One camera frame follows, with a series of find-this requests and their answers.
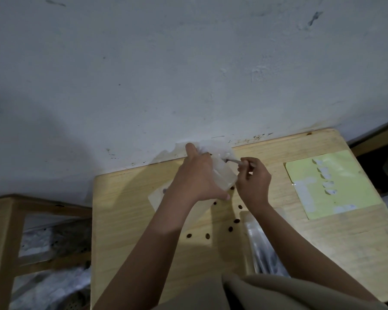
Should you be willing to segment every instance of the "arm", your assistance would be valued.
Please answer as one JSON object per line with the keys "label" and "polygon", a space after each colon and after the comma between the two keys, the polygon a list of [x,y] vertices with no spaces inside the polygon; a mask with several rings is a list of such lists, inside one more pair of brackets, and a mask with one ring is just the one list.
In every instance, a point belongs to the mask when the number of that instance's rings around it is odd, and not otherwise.
{"label": "arm", "polygon": [[[259,222],[291,277],[311,281],[347,295],[377,301],[365,287],[300,236],[269,204],[271,175],[259,159],[242,158],[238,193]],[[256,167],[252,170],[249,163]]]}
{"label": "arm", "polygon": [[94,310],[151,309],[160,300],[182,226],[199,200],[228,199],[213,181],[210,154],[199,155],[192,143],[187,158],[145,232],[120,267]]}

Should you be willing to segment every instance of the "wooden table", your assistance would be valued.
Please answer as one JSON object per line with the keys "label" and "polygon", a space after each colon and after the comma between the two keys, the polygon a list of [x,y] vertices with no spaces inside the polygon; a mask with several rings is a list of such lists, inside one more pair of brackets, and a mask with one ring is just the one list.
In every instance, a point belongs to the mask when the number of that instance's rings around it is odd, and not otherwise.
{"label": "wooden table", "polygon": [[[269,201],[314,246],[381,301],[388,301],[388,209],[372,207],[308,220],[284,167],[285,162],[348,150],[333,129],[303,133],[234,148],[238,157],[261,159],[272,174]],[[91,302],[95,304],[150,221],[148,194],[171,180],[182,159],[96,177],[93,193]],[[242,218],[247,210],[237,191],[218,201],[181,234],[161,297],[168,300],[215,273],[253,273]]]}

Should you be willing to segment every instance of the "forearm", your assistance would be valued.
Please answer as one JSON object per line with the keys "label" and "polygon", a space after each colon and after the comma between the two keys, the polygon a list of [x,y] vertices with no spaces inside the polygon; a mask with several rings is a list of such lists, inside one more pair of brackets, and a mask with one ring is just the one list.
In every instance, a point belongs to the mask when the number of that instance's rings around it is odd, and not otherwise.
{"label": "forearm", "polygon": [[270,205],[254,213],[291,277],[369,301],[377,299],[326,255],[300,236]]}
{"label": "forearm", "polygon": [[124,264],[98,299],[95,310],[151,309],[156,306],[187,213],[164,200]]}

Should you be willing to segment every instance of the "left hand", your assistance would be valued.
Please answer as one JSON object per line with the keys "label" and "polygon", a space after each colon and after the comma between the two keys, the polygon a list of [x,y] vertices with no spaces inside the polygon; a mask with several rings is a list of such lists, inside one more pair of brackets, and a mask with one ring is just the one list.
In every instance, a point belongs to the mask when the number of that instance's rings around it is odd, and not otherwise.
{"label": "left hand", "polygon": [[211,155],[198,154],[192,143],[185,146],[187,157],[178,169],[174,180],[164,198],[177,195],[184,198],[193,206],[197,201],[209,199],[229,200],[230,195],[222,190],[213,180],[213,161]]}

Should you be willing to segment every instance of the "right hand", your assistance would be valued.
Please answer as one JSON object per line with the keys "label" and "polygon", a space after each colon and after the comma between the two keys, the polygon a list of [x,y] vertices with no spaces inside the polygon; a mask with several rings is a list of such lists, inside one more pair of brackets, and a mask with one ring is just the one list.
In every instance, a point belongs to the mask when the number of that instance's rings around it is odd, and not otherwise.
{"label": "right hand", "polygon": [[269,185],[271,175],[264,164],[257,158],[241,158],[237,176],[237,191],[249,211],[254,214],[269,205]]}

